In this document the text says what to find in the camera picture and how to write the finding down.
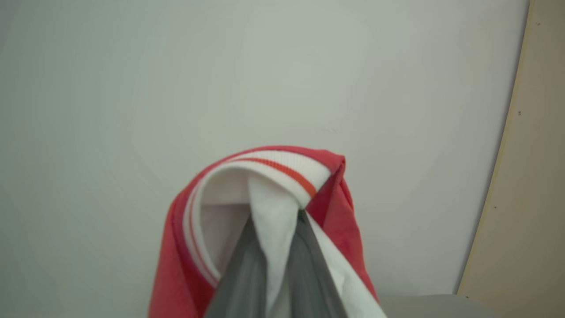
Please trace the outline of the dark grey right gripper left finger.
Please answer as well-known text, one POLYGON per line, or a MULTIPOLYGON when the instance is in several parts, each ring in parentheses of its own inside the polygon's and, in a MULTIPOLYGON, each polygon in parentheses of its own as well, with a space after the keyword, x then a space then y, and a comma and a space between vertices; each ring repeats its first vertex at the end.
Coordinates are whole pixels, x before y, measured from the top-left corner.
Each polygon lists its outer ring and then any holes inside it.
POLYGON ((252 218, 248 218, 234 253, 204 314, 206 318, 264 318, 267 262, 252 218))

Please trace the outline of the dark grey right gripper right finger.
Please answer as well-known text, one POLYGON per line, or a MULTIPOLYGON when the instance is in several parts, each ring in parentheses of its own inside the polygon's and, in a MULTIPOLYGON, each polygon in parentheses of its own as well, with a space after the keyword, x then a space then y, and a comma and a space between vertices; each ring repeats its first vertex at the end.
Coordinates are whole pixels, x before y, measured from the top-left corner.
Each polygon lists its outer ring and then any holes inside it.
POLYGON ((346 318, 347 312, 305 210, 299 210, 288 260, 291 317, 346 318))

